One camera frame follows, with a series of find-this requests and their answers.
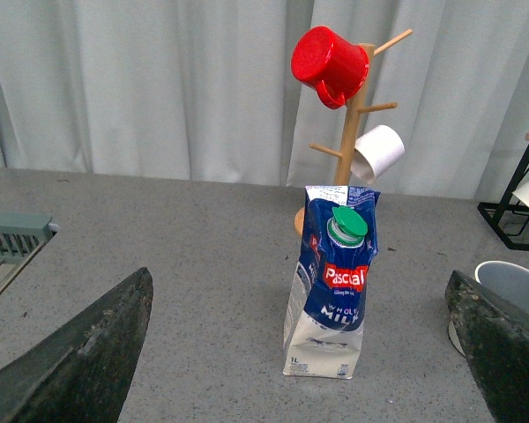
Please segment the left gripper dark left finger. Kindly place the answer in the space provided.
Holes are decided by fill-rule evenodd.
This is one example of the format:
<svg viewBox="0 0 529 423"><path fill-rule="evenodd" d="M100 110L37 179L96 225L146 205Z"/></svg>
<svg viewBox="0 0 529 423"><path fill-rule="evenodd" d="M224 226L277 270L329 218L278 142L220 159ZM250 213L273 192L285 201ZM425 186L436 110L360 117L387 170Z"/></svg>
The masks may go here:
<svg viewBox="0 0 529 423"><path fill-rule="evenodd" d="M140 268L0 369L0 422L118 421L152 302Z"/></svg>

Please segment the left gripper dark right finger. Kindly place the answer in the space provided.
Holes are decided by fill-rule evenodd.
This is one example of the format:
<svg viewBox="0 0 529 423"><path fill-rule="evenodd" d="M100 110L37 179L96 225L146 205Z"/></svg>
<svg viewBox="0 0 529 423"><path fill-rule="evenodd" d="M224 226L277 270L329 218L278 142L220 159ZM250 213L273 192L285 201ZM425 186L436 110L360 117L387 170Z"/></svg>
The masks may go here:
<svg viewBox="0 0 529 423"><path fill-rule="evenodd" d="M529 422L529 314L458 270L445 300L494 421Z"/></svg>

